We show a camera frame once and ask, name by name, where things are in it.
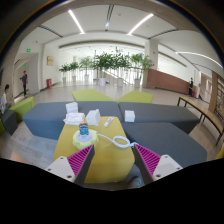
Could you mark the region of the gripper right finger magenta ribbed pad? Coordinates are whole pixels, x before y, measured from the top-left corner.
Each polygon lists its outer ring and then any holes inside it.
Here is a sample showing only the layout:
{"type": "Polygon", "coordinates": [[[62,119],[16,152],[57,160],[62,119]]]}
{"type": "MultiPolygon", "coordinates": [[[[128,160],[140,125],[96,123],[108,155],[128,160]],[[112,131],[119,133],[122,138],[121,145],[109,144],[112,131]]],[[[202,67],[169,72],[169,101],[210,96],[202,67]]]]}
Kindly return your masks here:
{"type": "Polygon", "coordinates": [[[135,144],[133,154],[145,185],[182,169],[169,155],[158,155],[146,147],[135,144]]]}

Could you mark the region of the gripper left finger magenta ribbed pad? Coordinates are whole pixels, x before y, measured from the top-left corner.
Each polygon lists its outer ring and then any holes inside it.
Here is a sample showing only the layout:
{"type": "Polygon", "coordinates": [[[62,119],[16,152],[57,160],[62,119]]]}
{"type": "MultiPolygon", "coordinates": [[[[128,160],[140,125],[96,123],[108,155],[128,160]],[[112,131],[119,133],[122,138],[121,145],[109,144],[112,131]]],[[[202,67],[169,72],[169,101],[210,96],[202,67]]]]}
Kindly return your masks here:
{"type": "Polygon", "coordinates": [[[69,157],[58,157],[46,171],[72,183],[84,183],[94,154],[94,146],[90,145],[69,157]]]}

